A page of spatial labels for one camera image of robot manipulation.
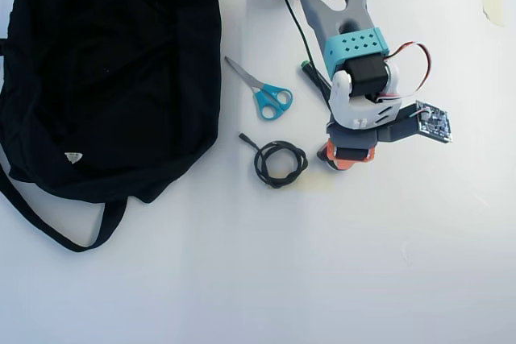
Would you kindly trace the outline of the blue-grey gripper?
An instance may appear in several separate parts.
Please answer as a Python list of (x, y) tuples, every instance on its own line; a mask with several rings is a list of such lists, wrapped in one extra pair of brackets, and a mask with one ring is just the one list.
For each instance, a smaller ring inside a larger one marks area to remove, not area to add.
[(379, 133), (386, 125), (366, 130), (353, 130), (335, 121), (327, 124), (328, 140), (322, 146), (322, 162), (336, 171), (347, 171), (354, 164), (374, 159)]

